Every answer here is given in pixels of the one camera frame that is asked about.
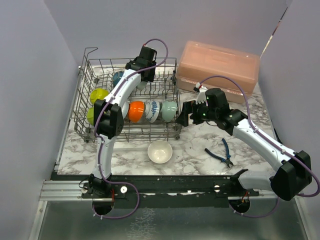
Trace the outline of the beige patterned bowl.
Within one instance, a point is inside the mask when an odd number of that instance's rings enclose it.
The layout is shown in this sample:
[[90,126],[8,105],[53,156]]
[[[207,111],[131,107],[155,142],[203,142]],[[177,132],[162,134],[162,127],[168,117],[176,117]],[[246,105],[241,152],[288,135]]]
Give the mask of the beige patterned bowl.
[[148,146],[147,155],[152,162],[164,164],[171,159],[173,149],[167,141],[156,140]]

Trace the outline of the yellow-green bowl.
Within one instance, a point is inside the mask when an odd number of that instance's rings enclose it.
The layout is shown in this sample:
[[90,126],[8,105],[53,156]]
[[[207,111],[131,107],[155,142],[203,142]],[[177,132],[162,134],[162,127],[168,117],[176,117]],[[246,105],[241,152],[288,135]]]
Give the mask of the yellow-green bowl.
[[91,104],[94,105],[96,100],[103,100],[108,94],[108,90],[103,88],[96,88],[90,93],[89,100]]

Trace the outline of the white round bowl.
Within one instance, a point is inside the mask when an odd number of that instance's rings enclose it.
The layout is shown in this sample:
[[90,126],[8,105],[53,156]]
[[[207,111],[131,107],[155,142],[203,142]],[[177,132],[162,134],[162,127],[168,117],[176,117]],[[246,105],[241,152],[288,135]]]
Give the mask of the white round bowl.
[[132,123],[140,123],[145,113],[145,103],[143,101],[132,101],[129,104],[128,119]]

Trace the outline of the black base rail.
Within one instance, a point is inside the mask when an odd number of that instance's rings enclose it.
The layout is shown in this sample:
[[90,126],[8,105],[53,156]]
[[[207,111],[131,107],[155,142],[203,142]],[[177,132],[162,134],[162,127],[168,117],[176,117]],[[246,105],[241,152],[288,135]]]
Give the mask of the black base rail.
[[229,198],[240,200],[259,195],[245,190],[231,175],[112,175],[105,183],[89,175],[53,173],[49,188],[63,198],[70,190],[76,199],[97,207],[140,208],[227,208]]

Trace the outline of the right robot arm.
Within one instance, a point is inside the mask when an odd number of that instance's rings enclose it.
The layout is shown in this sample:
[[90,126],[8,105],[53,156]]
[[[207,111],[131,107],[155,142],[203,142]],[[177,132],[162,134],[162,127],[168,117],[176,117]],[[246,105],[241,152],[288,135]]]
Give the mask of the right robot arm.
[[198,125],[213,121],[229,135],[243,141],[272,167],[272,171],[241,170],[230,182],[229,189],[240,196],[250,189],[274,192],[289,201],[312,182],[311,158],[305,151],[295,152],[259,131],[246,114],[230,109],[225,93],[220,88],[205,92],[204,102],[185,101],[176,123],[187,127],[189,120]]

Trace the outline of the blue floral bowl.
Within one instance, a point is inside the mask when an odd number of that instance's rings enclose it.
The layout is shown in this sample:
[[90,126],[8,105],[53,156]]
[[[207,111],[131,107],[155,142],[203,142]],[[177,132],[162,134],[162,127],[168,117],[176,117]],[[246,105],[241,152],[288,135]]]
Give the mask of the blue floral bowl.
[[154,123],[160,113],[161,105],[159,101],[148,100],[145,102],[145,119],[149,123]]

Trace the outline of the orange-tipped screwdriver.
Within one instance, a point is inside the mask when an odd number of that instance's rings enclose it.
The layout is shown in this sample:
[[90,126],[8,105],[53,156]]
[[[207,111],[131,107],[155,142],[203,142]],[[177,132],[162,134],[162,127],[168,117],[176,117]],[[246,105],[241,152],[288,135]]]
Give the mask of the orange-tipped screwdriver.
[[277,140],[280,144],[282,144],[282,141],[280,140],[280,138],[279,138],[279,136],[278,136],[278,133],[277,133],[277,131],[276,131],[275,128],[273,128],[273,133],[274,133],[274,136],[275,136],[276,140]]

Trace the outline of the celadon green bowl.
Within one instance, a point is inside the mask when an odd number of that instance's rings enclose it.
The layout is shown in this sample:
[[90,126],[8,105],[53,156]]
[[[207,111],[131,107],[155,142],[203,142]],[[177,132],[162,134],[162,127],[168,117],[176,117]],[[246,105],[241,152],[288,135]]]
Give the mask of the celadon green bowl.
[[178,105],[175,101],[164,101],[162,102],[161,116],[165,122],[170,122],[174,119]]

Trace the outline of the dark brown bowl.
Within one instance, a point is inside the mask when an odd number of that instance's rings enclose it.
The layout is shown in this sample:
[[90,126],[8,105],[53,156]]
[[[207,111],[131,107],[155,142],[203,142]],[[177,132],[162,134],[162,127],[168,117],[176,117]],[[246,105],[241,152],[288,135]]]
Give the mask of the dark brown bowl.
[[113,76],[112,76],[112,84],[115,87],[119,81],[121,80],[121,78],[123,77],[124,71],[120,70],[120,71],[116,71]]

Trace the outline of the grey bowl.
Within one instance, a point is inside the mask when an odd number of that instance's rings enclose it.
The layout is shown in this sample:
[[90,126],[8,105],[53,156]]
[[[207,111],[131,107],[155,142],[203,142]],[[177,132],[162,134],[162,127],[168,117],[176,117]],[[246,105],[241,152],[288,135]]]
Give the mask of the grey bowl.
[[123,118],[125,118],[127,116],[129,108],[130,108],[130,103],[128,101],[125,101],[123,106],[121,107],[121,112],[122,112]]

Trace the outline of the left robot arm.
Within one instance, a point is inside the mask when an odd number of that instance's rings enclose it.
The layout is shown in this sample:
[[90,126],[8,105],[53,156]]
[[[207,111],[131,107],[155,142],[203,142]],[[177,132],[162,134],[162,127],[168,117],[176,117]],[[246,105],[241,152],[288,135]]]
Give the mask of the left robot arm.
[[97,196],[106,197],[111,183],[105,180],[111,176],[111,160],[117,136],[123,130],[128,109],[124,107],[132,91],[141,82],[152,82],[155,75],[157,51],[142,46],[139,55],[125,65],[122,77],[103,100],[96,100],[93,107],[94,134],[97,137],[95,167],[88,183]]

